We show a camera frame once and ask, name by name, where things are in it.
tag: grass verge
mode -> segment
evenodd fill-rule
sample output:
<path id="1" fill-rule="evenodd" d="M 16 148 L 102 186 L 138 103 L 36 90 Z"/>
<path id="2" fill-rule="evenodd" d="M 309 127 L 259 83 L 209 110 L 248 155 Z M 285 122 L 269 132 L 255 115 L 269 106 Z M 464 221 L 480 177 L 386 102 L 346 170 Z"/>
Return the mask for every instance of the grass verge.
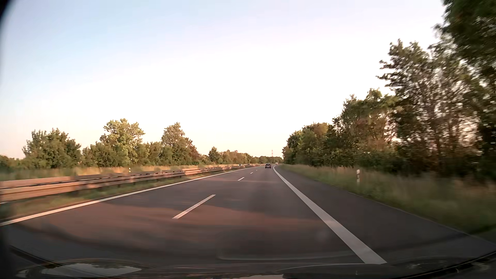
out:
<path id="1" fill-rule="evenodd" d="M 107 186 L 95 189 L 85 189 L 63 194 L 43 196 L 31 199 L 23 199 L 0 205 L 0 220 L 15 219 L 22 216 L 32 215 L 48 210 L 63 208 L 98 199 L 118 196 L 135 191 L 145 190 L 153 187 L 158 187 L 166 184 L 172 184 L 181 181 L 192 180 L 195 178 L 210 176 L 219 173 L 231 172 L 234 170 L 221 170 L 184 177 L 163 178 L 158 181 L 142 181 L 136 183 L 122 184 L 120 186 Z"/>
<path id="2" fill-rule="evenodd" d="M 401 177 L 356 168 L 282 164 L 281 168 L 496 242 L 496 193 L 434 175 Z"/>

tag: grass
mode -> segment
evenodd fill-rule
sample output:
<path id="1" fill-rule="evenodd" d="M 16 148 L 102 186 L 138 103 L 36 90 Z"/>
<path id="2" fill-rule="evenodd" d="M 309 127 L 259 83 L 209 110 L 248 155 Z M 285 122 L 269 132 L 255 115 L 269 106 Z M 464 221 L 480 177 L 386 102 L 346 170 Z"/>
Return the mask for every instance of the grass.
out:
<path id="1" fill-rule="evenodd" d="M 200 165 L 200 166 L 136 166 L 131 167 L 131 172 L 166 170 L 166 169 L 191 169 L 198 167 L 223 167 L 236 166 L 237 164 L 228 165 Z M 89 175 L 89 174 L 106 174 L 106 173 L 122 173 L 129 172 L 128 167 L 113 167 L 113 168 L 63 168 L 63 169 L 32 169 L 32 170 L 17 170 L 14 172 L 0 173 L 0 181 L 19 180 L 30 178 L 58 177 L 58 176 L 74 176 L 74 175 Z"/>
<path id="2" fill-rule="evenodd" d="M 496 192 L 492 185 L 460 179 L 402 177 L 356 168 L 282 164 L 282 168 L 342 188 L 469 234 L 496 241 Z"/>
<path id="3" fill-rule="evenodd" d="M 221 170 L 207 173 L 200 173 L 195 175 L 187 175 L 184 177 L 164 178 L 156 182 L 142 181 L 136 183 L 123 184 L 120 186 L 107 186 L 95 189 L 85 189 L 75 192 L 56 194 L 50 196 L 43 196 L 32 199 L 23 199 L 18 201 L 9 202 L 0 205 L 0 219 L 13 219 L 16 217 L 36 214 L 52 209 L 76 205 L 97 199 L 122 195 L 139 190 L 158 187 L 166 184 L 191 180 L 195 178 L 205 177 L 218 173 L 230 172 L 232 170 Z"/>

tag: car hood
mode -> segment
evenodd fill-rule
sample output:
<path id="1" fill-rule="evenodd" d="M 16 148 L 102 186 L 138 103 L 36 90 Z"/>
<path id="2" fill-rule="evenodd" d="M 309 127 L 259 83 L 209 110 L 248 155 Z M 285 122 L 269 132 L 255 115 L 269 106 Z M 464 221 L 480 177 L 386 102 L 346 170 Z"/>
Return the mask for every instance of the car hood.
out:
<path id="1" fill-rule="evenodd" d="M 20 279 L 342 279 L 403 278 L 432 272 L 459 271 L 461 267 L 480 266 L 480 259 L 425 257 L 375 264 L 330 263 L 238 263 L 210 265 L 177 265 L 152 267 L 137 262 L 111 259 L 81 259 L 51 262 L 18 271 Z"/>

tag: dry grass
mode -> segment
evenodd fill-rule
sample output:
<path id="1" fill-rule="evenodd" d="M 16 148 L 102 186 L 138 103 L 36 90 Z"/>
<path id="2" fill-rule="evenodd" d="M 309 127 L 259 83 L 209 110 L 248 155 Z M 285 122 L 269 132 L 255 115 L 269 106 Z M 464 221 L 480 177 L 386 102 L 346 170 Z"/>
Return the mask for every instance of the dry grass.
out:
<path id="1" fill-rule="evenodd" d="M 425 174 L 401 177 L 356 169 L 281 165 L 282 168 L 345 189 L 467 233 L 496 240 L 496 193 L 492 185 Z"/>
<path id="2" fill-rule="evenodd" d="M 228 165 L 200 165 L 200 166 L 137 166 L 131 167 L 131 172 L 167 170 L 167 169 L 196 169 L 198 167 L 217 167 L 217 166 L 236 166 L 237 164 Z M 90 175 L 90 174 L 106 174 L 106 173 L 122 173 L 129 172 L 127 167 L 113 168 L 67 168 L 67 169 L 34 169 L 34 170 L 18 170 L 11 173 L 0 173 L 0 181 L 58 177 L 58 176 L 73 176 L 73 175 Z"/>

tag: highway lane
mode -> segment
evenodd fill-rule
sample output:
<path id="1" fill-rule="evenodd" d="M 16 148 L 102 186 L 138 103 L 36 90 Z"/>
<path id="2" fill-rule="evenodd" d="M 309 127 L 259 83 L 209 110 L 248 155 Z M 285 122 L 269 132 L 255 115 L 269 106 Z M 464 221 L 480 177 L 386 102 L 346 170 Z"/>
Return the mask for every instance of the highway lane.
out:
<path id="1" fill-rule="evenodd" d="M 476 257 L 496 245 L 275 170 L 380 259 Z M 184 210 L 211 197 L 178 219 Z M 363 263 L 276 174 L 247 168 L 10 224 L 11 245 L 49 260 L 111 258 L 165 266 L 296 261 Z M 15 257 L 17 268 L 30 262 Z"/>

